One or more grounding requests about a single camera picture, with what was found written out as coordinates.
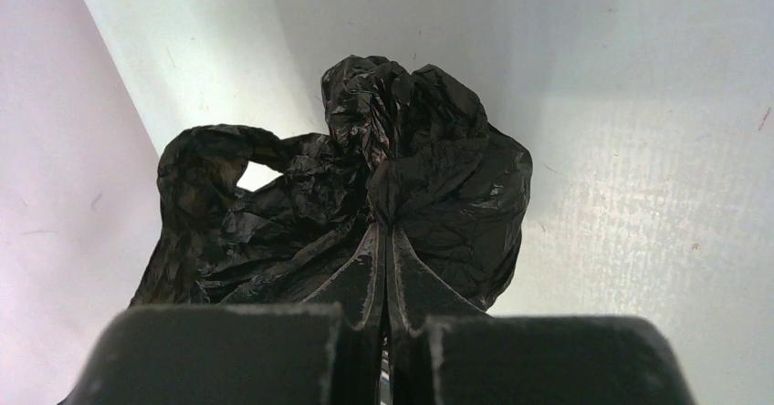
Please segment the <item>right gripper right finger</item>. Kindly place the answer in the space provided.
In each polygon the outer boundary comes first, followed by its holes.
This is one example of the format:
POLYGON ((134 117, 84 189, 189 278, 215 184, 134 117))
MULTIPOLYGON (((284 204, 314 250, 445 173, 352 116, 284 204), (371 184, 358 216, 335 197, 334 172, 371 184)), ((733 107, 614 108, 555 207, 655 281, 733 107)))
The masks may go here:
POLYGON ((492 317, 386 238, 395 404, 691 404, 668 341, 632 316, 492 317))

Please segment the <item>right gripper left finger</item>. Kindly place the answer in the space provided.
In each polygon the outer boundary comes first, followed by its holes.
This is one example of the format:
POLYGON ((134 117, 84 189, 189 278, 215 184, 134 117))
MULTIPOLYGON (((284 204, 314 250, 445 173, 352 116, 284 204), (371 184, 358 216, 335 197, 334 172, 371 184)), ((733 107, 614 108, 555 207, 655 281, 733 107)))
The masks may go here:
POLYGON ((136 306, 99 337, 68 404, 376 404, 383 228, 300 302, 136 306))

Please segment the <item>black trash bag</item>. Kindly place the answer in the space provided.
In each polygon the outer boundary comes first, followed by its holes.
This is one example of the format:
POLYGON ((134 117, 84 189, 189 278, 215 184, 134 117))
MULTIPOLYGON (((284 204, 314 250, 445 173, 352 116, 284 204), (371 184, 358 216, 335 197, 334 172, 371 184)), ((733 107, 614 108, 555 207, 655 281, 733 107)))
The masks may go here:
POLYGON ((518 260, 528 149, 433 65, 350 56, 320 85, 324 134, 219 124, 167 144, 161 235, 133 305, 299 301, 372 224, 400 227, 460 296, 494 304, 518 260))

